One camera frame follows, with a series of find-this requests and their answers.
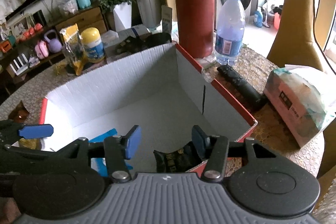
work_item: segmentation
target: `tissue package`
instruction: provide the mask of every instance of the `tissue package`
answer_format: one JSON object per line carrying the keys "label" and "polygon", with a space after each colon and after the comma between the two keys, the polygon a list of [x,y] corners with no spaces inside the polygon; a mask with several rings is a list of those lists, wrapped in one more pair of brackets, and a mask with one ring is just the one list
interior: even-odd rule
{"label": "tissue package", "polygon": [[264,93],[300,147],[335,118],[335,79],[311,67],[286,65],[274,69]]}

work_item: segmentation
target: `yellow lid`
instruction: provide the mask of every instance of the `yellow lid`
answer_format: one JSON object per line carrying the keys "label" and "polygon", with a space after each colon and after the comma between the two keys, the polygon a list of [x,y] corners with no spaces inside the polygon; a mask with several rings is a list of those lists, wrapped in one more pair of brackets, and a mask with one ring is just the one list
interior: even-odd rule
{"label": "yellow lid", "polygon": [[87,28],[84,31],[82,31],[81,37],[83,39],[82,40],[83,44],[89,44],[89,43],[99,39],[100,38],[100,33],[99,33],[97,28],[90,27],[90,28]]}

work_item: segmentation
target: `white logo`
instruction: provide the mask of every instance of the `white logo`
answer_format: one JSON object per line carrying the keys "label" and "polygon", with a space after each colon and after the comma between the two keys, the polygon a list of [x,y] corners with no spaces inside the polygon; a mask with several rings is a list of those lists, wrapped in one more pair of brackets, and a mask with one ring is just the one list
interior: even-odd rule
{"label": "white logo", "polygon": [[171,176],[168,176],[168,175],[166,175],[166,176],[164,176],[164,177],[162,177],[164,180],[170,180],[172,177]]}

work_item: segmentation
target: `yellow-lidded canister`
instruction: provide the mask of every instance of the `yellow-lidded canister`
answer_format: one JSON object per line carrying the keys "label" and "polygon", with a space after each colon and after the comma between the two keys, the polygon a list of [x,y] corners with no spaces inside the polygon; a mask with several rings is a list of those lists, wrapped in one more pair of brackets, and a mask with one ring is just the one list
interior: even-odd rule
{"label": "yellow-lidded canister", "polygon": [[85,53],[92,63],[98,63],[105,57],[104,47],[97,28],[87,28],[81,33]]}

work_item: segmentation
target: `gray ribbed surface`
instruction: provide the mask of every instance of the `gray ribbed surface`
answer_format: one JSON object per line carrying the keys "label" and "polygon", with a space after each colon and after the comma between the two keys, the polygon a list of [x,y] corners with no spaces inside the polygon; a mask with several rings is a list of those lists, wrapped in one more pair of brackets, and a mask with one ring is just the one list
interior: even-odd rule
{"label": "gray ribbed surface", "polygon": [[91,210],[67,220],[39,220],[28,215],[16,224],[317,224],[310,215],[291,220],[254,216],[232,202],[224,188],[199,180],[195,173],[138,174],[113,184]]}

